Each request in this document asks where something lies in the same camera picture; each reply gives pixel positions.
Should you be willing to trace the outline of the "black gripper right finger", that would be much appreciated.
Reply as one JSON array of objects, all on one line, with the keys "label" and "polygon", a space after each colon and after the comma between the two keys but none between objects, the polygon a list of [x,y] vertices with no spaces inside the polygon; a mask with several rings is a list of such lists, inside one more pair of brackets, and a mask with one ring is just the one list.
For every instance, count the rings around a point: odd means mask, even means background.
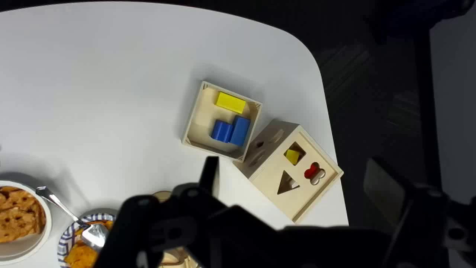
[{"label": "black gripper right finger", "polygon": [[383,268],[444,268],[446,250],[476,268],[476,202],[414,183],[380,157],[366,163],[365,193],[393,227]]}]

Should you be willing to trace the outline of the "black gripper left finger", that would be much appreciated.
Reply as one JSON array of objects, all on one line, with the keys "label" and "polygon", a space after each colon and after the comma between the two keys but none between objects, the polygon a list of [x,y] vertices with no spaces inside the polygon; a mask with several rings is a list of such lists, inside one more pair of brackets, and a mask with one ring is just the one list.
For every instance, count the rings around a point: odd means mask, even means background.
[{"label": "black gripper left finger", "polygon": [[131,196],[121,205],[94,268],[158,268],[165,250],[189,245],[197,233],[197,220],[173,202]]}]

